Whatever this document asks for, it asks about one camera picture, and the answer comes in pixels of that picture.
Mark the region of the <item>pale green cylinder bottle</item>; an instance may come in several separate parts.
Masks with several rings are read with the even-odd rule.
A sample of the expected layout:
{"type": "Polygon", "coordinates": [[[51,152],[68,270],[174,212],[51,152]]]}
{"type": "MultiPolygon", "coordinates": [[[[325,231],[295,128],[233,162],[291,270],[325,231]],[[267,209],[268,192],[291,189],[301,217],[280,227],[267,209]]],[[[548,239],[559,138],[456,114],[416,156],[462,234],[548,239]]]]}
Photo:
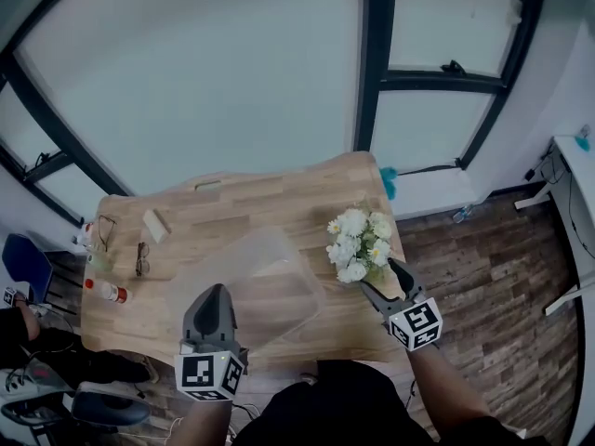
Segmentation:
{"type": "Polygon", "coordinates": [[[91,248],[87,251],[87,264],[95,271],[112,272],[114,254],[105,249],[91,248]]]}

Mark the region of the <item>red cap plastic bottle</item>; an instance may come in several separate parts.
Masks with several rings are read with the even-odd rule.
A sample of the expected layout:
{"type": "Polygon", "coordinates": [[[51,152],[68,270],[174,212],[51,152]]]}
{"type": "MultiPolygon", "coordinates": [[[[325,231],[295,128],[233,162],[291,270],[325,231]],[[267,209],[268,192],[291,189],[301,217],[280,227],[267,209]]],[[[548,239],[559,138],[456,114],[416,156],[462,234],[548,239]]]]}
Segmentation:
{"type": "Polygon", "coordinates": [[[84,287],[95,297],[117,304],[124,304],[132,299],[131,292],[125,287],[91,278],[85,278],[84,287]]]}

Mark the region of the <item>white flowers bouquet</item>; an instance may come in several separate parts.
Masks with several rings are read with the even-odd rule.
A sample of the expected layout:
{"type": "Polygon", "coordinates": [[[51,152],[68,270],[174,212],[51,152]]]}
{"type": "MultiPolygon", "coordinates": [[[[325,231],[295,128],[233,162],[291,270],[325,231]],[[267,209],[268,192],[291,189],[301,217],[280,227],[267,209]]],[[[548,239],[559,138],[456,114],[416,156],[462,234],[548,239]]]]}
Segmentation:
{"type": "Polygon", "coordinates": [[[351,205],[328,222],[325,250],[340,282],[376,283],[384,279],[393,255],[393,225],[368,202],[351,205]]]}

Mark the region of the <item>thin black frame eyeglasses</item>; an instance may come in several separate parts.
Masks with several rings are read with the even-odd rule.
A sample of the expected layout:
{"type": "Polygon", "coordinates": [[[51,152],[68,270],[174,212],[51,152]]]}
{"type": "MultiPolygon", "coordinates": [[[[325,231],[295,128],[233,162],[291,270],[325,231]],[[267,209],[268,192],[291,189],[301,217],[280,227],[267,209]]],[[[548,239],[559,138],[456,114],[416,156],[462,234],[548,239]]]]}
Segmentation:
{"type": "Polygon", "coordinates": [[[97,235],[99,238],[99,245],[104,252],[107,252],[109,249],[112,232],[116,225],[117,222],[111,217],[105,215],[98,215],[97,217],[97,235]]]}

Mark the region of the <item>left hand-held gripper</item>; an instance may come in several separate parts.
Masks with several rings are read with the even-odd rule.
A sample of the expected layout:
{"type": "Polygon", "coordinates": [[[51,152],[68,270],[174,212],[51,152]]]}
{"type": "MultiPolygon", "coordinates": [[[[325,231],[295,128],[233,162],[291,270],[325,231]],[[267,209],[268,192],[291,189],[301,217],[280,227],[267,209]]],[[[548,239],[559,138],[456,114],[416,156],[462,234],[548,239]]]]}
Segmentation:
{"type": "Polygon", "coordinates": [[[197,401],[232,401],[248,365],[248,349],[233,340],[237,323],[231,294],[218,283],[197,296],[183,317],[175,357],[177,390],[197,401]],[[208,337],[220,341],[209,341],[208,337]]]}

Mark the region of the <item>black window frame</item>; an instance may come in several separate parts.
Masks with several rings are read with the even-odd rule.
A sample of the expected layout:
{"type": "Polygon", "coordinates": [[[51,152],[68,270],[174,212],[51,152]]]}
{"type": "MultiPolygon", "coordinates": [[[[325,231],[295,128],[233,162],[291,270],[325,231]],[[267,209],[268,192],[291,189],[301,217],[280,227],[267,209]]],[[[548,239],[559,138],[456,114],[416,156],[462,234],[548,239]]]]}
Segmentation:
{"type": "Polygon", "coordinates": [[[38,186],[41,180],[74,164],[105,193],[127,196],[128,191],[124,185],[108,172],[107,168],[62,121],[12,54],[0,56],[0,91],[7,85],[14,91],[21,105],[41,130],[58,147],[56,153],[40,156],[31,169],[26,169],[0,144],[0,166],[24,189],[56,215],[77,228],[83,225],[84,220],[45,193],[38,186]]]}
{"type": "Polygon", "coordinates": [[[390,67],[390,46],[396,0],[363,0],[357,106],[352,149],[372,150],[379,94],[389,91],[443,91],[492,96],[476,134],[452,163],[416,169],[426,173],[466,170],[477,156],[508,102],[526,61],[539,23],[544,0],[520,0],[517,25],[503,69],[498,76],[480,75],[451,60],[438,71],[396,70],[390,67]]]}

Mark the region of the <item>teal duster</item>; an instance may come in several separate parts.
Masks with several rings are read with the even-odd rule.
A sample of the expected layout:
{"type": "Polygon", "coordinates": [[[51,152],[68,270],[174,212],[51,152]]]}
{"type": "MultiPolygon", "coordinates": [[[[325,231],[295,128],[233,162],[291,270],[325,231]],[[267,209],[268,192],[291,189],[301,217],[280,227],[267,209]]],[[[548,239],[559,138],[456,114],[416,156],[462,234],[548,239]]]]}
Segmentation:
{"type": "Polygon", "coordinates": [[[398,177],[398,171],[392,166],[385,166],[379,169],[379,174],[388,200],[394,200],[396,196],[396,180],[398,177]]]}

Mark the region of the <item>white desk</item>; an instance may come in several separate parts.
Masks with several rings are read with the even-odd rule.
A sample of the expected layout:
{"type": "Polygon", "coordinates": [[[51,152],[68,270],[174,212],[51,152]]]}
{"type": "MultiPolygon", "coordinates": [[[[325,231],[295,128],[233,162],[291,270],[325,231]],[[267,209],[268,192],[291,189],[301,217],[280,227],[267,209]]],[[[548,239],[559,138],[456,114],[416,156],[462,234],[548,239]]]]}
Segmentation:
{"type": "Polygon", "coordinates": [[[516,210],[552,200],[558,209],[577,271],[575,284],[545,308],[547,316],[582,295],[595,294],[595,142],[557,136],[552,139],[553,174],[533,197],[514,203],[516,210]]]}

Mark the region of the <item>blue chair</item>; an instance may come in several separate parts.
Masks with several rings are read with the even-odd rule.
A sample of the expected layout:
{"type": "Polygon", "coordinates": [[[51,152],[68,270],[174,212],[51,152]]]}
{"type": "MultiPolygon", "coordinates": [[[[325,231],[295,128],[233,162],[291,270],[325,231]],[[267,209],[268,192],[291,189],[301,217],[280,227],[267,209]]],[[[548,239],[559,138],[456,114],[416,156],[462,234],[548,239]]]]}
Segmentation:
{"type": "Polygon", "coordinates": [[[29,238],[10,233],[2,251],[2,261],[13,281],[29,284],[29,298],[34,303],[41,304],[46,301],[53,268],[45,253],[29,238]]]}

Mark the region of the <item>person's right forearm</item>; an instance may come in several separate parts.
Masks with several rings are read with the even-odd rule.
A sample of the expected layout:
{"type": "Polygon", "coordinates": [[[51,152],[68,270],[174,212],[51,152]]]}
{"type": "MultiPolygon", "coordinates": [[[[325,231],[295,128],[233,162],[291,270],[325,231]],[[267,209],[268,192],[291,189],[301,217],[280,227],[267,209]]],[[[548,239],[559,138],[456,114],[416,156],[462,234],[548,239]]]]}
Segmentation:
{"type": "Polygon", "coordinates": [[[441,437],[472,419],[491,415],[482,395],[436,346],[409,351],[407,357],[425,409],[441,437]]]}

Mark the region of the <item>clear bottle white cap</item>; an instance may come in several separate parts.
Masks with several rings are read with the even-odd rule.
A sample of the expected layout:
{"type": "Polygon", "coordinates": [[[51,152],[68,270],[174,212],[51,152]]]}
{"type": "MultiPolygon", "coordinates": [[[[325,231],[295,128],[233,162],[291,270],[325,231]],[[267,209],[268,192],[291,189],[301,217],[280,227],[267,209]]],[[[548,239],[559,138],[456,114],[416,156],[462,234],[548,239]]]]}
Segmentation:
{"type": "Polygon", "coordinates": [[[83,246],[87,251],[97,251],[99,244],[94,238],[94,223],[85,223],[77,235],[77,243],[83,246]]]}

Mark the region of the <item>person's black clothing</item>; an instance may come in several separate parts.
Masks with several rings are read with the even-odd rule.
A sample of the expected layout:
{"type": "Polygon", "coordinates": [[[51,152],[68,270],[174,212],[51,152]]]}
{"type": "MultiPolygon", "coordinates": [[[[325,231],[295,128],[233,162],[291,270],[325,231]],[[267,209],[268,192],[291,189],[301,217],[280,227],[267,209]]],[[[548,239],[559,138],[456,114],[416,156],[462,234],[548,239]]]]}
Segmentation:
{"type": "Polygon", "coordinates": [[[357,361],[318,361],[319,381],[275,394],[233,446],[549,446],[522,439],[492,415],[432,436],[406,410],[393,382],[357,361]]]}

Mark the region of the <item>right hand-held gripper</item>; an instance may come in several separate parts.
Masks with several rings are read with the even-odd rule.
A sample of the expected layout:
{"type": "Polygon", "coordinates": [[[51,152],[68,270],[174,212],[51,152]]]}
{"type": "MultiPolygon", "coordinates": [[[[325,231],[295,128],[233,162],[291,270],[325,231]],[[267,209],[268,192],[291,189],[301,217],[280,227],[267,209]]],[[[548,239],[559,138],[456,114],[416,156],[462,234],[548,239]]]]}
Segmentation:
{"type": "Polygon", "coordinates": [[[369,282],[361,281],[361,289],[383,317],[388,317],[388,332],[408,351],[415,351],[437,341],[443,331],[443,317],[433,297],[426,299],[425,287],[416,272],[405,262],[390,257],[392,272],[396,275],[402,293],[388,299],[369,282]],[[403,308],[403,301],[422,301],[403,308]]]}

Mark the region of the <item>grey shell seat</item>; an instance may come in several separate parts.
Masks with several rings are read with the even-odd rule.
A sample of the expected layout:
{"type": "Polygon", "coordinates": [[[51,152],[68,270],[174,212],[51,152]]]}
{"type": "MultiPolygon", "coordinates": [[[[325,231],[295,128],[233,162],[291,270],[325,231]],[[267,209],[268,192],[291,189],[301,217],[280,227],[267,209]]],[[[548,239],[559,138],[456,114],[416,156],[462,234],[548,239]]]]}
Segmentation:
{"type": "Polygon", "coordinates": [[[151,406],[127,383],[83,382],[73,396],[73,418],[98,426],[134,426],[151,415],[151,406]]]}

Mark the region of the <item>clear plastic tray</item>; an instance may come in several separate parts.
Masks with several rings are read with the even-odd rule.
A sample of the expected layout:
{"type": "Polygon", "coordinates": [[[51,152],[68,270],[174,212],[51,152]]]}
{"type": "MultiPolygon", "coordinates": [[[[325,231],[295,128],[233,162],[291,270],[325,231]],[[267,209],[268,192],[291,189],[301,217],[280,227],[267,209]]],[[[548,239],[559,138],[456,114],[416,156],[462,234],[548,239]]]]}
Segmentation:
{"type": "Polygon", "coordinates": [[[236,339],[252,353],[314,319],[325,303],[321,284],[279,227],[253,230],[180,269],[165,288],[170,320],[179,333],[191,303],[217,283],[231,295],[236,339]]]}

